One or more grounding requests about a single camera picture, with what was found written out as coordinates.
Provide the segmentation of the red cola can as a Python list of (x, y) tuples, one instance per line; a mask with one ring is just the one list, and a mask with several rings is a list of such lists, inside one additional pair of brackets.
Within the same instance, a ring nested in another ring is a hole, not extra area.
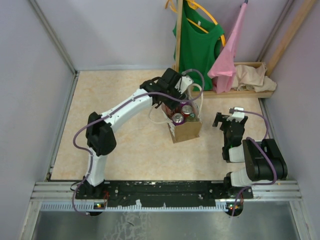
[(181, 112), (181, 108), (180, 107), (177, 107), (177, 108), (175, 108), (175, 109), (168, 109), (168, 117), (171, 119), (172, 118), (172, 116), (174, 115), (174, 114), (177, 114), (177, 113), (180, 113)]

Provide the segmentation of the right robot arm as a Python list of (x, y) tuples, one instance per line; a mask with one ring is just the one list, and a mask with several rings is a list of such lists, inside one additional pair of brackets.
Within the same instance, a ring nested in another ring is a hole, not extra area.
[(241, 192), (241, 187), (271, 185), (288, 176), (287, 164), (273, 138), (264, 137), (261, 141), (243, 138), (248, 120), (246, 113), (239, 109), (234, 109), (231, 115), (217, 112), (212, 124), (217, 127), (221, 123), (223, 160), (227, 163), (244, 163), (242, 169), (229, 172), (224, 178), (226, 183), (223, 192), (229, 198), (235, 198)]

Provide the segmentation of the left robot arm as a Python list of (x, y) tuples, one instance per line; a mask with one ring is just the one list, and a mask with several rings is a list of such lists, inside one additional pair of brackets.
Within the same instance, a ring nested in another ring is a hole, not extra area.
[(89, 115), (90, 125), (85, 133), (87, 146), (92, 159), (88, 163), (86, 192), (97, 199), (103, 195), (104, 169), (107, 156), (116, 148), (115, 133), (136, 114), (152, 107), (165, 104), (175, 109), (186, 98), (188, 87), (193, 80), (168, 68), (160, 77), (144, 81), (139, 88), (116, 107), (97, 114)]

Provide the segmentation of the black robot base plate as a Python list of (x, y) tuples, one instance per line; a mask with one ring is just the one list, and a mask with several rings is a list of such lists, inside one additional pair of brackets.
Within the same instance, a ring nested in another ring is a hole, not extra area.
[(241, 189), (231, 186), (229, 180), (111, 180), (97, 186), (85, 181), (76, 191), (75, 198), (106, 201), (110, 208), (133, 206), (136, 201), (147, 208), (214, 207), (216, 200), (232, 200)]

